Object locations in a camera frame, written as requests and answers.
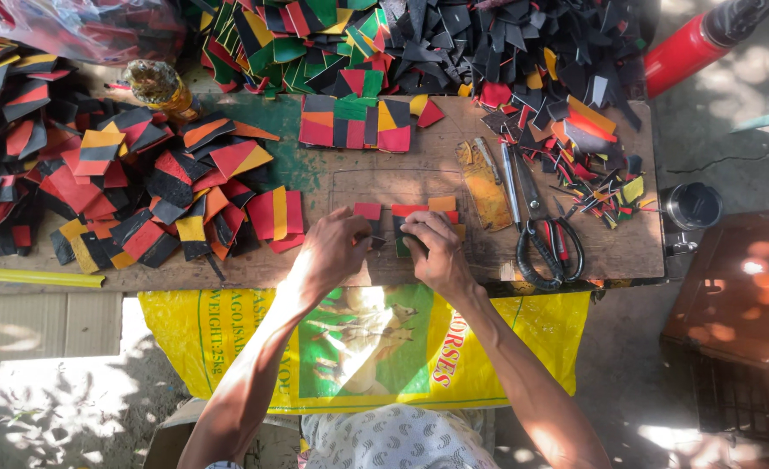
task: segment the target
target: scissors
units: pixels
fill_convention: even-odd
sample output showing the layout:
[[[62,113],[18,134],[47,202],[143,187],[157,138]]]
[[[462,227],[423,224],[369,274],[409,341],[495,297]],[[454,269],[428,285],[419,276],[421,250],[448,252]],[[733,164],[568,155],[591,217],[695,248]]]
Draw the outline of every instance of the scissors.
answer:
[[[538,189],[529,168],[526,168],[523,161],[518,158],[513,158],[512,161],[515,164],[518,180],[520,181],[521,194],[524,197],[526,209],[529,212],[529,219],[526,220],[525,227],[520,231],[518,245],[515,249],[515,260],[518,263],[518,269],[520,269],[520,274],[523,275],[524,279],[534,284],[537,288],[544,291],[557,290],[561,284],[575,282],[579,279],[581,272],[585,269],[585,250],[581,247],[581,241],[576,230],[570,226],[565,216],[550,218],[547,212],[546,200],[538,195]],[[536,232],[537,221],[544,222],[547,235],[549,236],[549,245],[538,236]],[[573,246],[576,248],[578,265],[576,271],[572,274],[565,274],[560,259],[559,252],[567,248],[561,236],[562,232],[572,240]],[[550,268],[550,272],[553,275],[551,279],[545,279],[532,267],[532,262],[527,253],[530,241]]]

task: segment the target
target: red cylinder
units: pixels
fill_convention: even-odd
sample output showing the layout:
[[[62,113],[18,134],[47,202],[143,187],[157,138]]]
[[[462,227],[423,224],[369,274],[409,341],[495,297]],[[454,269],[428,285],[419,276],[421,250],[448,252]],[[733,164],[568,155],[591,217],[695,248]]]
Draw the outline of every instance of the red cylinder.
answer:
[[[732,50],[706,36],[703,16],[693,17],[645,57],[648,98],[656,98]]]

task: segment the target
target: hand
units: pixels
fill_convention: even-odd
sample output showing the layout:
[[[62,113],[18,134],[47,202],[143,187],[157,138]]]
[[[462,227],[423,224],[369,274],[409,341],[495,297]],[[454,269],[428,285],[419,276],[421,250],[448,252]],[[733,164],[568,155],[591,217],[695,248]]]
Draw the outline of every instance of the hand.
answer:
[[[321,218],[306,234],[287,281],[299,289],[306,304],[315,306],[347,277],[361,271],[373,242],[372,232],[370,223],[353,215],[349,207]],[[353,246],[358,238],[362,239]]]
[[[413,212],[401,229],[419,238],[429,250],[426,254],[422,246],[408,236],[402,239],[411,250],[417,279],[449,303],[477,286],[465,261],[460,237],[445,213]]]

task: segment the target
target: wooden workbench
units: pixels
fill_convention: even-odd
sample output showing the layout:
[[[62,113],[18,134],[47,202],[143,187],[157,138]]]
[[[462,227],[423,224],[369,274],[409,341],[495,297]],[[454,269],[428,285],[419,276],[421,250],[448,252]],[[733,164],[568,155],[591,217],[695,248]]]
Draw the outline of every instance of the wooden workbench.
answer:
[[[298,148],[300,97],[279,95],[275,101],[247,93],[200,95],[205,109],[223,110],[231,118],[251,123],[282,136],[279,142],[267,142],[266,150],[275,156],[270,163],[272,185],[283,184],[303,193],[305,228],[318,218],[341,205],[354,202],[378,202],[384,205],[382,229],[391,240],[380,253],[372,253],[362,271],[348,280],[351,285],[413,283],[411,259],[397,259],[393,240],[391,204],[424,204],[427,198],[456,195],[461,220],[467,226],[464,251],[478,281],[508,279],[514,264],[518,234],[514,226],[495,233],[481,229],[468,188],[461,177],[454,157],[454,147],[460,142],[482,136],[490,142],[495,160],[500,164],[497,138],[480,119],[486,114],[467,98],[433,97],[447,116],[428,129],[417,129],[411,152],[391,155],[374,151],[348,150],[314,151]],[[642,119],[642,130],[630,129],[616,109],[606,116],[617,123],[616,134],[625,147],[626,155],[637,154],[646,171],[646,197],[656,196],[656,175],[650,132],[650,111],[643,102],[631,104]],[[532,167],[542,196],[549,201],[552,215],[557,208],[552,196],[558,197],[565,208],[572,202],[569,196],[548,188],[555,184],[555,175]],[[260,188],[273,188],[272,185]],[[664,275],[661,220],[656,212],[639,212],[633,219],[620,222],[617,229],[607,229],[590,214],[575,214],[570,219],[587,253],[587,269],[583,279],[629,279],[661,277]],[[27,257],[0,258],[0,268],[79,273],[77,263],[61,266],[57,263],[49,234],[63,219],[48,214],[36,238],[36,245]],[[171,256],[159,269],[135,264],[122,271],[110,269],[98,272],[106,276],[105,291],[160,291],[218,288],[262,288],[275,286],[288,272],[299,248],[274,254],[268,247],[228,259],[218,264],[227,281],[223,284],[203,258],[185,262],[181,250]],[[533,259],[540,261],[537,254]],[[541,264],[539,271],[546,272]],[[39,284],[4,284],[0,294],[84,291],[74,287]]]

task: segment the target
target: yellow tube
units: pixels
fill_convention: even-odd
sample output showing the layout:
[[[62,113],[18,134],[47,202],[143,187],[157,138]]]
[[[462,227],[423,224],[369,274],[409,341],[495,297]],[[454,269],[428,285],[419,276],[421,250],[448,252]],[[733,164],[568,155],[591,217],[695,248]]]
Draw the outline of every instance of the yellow tube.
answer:
[[[57,272],[15,271],[0,269],[0,282],[18,284],[58,284],[101,288],[106,277],[103,275],[59,274]]]

